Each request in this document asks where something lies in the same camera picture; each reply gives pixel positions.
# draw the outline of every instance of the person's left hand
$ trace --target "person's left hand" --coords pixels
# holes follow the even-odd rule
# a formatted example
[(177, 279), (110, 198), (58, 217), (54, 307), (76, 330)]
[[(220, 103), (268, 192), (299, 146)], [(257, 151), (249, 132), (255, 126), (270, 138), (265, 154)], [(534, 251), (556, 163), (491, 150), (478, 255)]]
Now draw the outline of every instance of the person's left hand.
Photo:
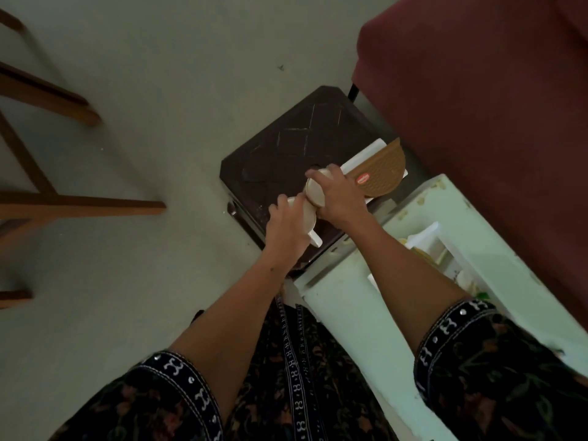
[(262, 260), (273, 269), (287, 274), (302, 256), (311, 238), (303, 229), (305, 196), (299, 193), (290, 206), (286, 195), (277, 197), (277, 206), (269, 206), (270, 219), (265, 228), (265, 248)]

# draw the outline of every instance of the black floral dress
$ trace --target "black floral dress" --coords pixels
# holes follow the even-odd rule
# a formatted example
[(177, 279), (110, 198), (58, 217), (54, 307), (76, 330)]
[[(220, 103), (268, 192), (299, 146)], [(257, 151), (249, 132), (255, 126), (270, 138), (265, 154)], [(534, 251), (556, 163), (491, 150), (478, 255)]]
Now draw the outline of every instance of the black floral dress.
[[(423, 339), (415, 383), (460, 440), (577, 439), (588, 380), (486, 302), (449, 308)], [(57, 440), (394, 440), (357, 365), (303, 307), (271, 305), (226, 424), (206, 381), (157, 352), (87, 402)]]

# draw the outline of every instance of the red sticker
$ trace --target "red sticker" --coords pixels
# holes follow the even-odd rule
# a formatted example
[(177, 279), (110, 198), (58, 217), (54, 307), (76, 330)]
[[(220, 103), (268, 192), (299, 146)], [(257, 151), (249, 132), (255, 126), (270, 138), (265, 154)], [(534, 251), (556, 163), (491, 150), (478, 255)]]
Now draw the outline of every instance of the red sticker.
[(364, 183), (368, 182), (368, 179), (369, 179), (369, 173), (364, 173), (363, 175), (359, 175), (357, 177), (357, 179), (355, 180), (355, 182), (357, 184), (364, 184)]

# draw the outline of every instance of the brown tray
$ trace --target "brown tray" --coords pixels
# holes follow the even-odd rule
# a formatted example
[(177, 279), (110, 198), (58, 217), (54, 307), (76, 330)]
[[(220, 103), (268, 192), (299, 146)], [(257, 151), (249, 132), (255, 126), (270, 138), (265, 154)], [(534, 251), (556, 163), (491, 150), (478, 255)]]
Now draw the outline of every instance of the brown tray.
[(376, 197), (392, 192), (402, 181), (406, 160), (400, 138), (366, 159), (348, 176), (355, 179), (365, 196)]

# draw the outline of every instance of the stool top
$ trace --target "stool top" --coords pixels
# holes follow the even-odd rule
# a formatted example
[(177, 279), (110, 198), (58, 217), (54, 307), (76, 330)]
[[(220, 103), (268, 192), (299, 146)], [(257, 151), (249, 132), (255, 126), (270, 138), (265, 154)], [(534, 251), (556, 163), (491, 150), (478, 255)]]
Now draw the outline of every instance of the stool top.
[[(265, 234), (269, 205), (281, 193), (302, 192), (306, 170), (341, 165), (379, 137), (341, 89), (321, 86), (224, 158), (220, 179)], [(315, 231), (323, 245), (309, 246), (301, 266), (343, 234), (322, 220)]]

